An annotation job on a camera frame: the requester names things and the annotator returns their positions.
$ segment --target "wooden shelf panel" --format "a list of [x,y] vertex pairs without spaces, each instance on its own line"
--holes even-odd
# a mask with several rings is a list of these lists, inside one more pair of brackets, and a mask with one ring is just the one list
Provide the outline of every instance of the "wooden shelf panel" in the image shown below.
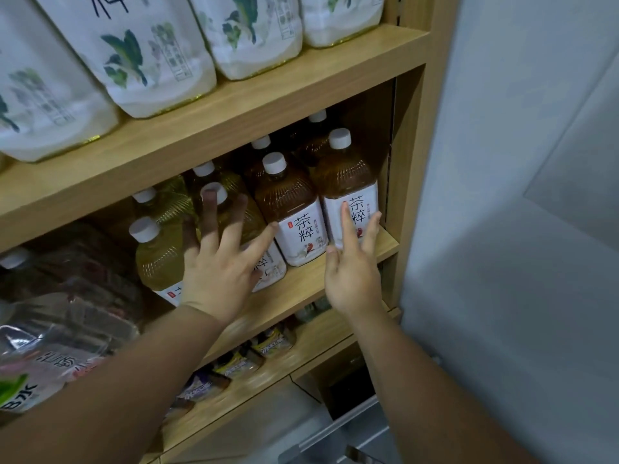
[[[378,262],[393,256],[399,244],[382,227],[376,239]],[[247,308],[213,345],[203,364],[249,340],[324,295],[325,255],[301,267],[288,267],[286,276],[250,296]]]
[[[392,317],[398,314],[398,309],[390,311]],[[267,361],[246,381],[233,382],[221,396],[198,403],[187,415],[164,426],[163,460],[168,461],[195,445],[218,428],[219,424],[215,422],[226,414],[351,335],[352,330],[335,310],[324,312],[310,323],[300,326],[297,329],[297,344],[288,353]]]
[[424,31],[381,25],[331,49],[38,164],[0,172],[0,251],[240,147],[425,63]]

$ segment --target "white bottle cap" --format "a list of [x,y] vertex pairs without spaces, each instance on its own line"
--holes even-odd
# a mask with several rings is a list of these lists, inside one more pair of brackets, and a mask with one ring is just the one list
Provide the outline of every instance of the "white bottle cap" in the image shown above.
[[0,254],[0,266],[3,266],[7,270],[17,268],[26,262],[30,256],[31,254],[28,249],[17,246],[4,252],[4,254]]
[[157,237],[159,231],[161,231],[161,228],[151,217],[138,218],[129,226],[129,234],[137,242],[152,241]]
[[201,190],[200,190],[200,195],[202,195],[202,193],[205,190],[214,190],[217,193],[217,204],[221,205],[223,202],[226,201],[226,198],[228,198],[228,192],[226,192],[226,189],[219,183],[219,182],[211,182],[210,184],[206,184]]
[[348,129],[335,129],[329,133],[329,145],[334,150],[343,150],[348,148],[352,143],[350,137],[350,130]]
[[135,198],[135,201],[138,203],[146,203],[155,198],[156,194],[157,191],[155,190],[155,187],[149,187],[133,194],[133,198]]
[[206,163],[200,164],[200,166],[193,168],[193,171],[197,177],[203,178],[215,171],[215,165],[213,164],[213,161],[207,161]]
[[268,135],[263,136],[261,139],[254,140],[251,143],[251,147],[254,148],[254,150],[263,150],[269,145],[270,145],[270,136]]
[[312,124],[327,120],[327,109],[322,109],[321,111],[315,112],[309,116],[308,119]]
[[279,174],[286,169],[286,158],[282,153],[274,151],[262,159],[262,165],[267,174]]

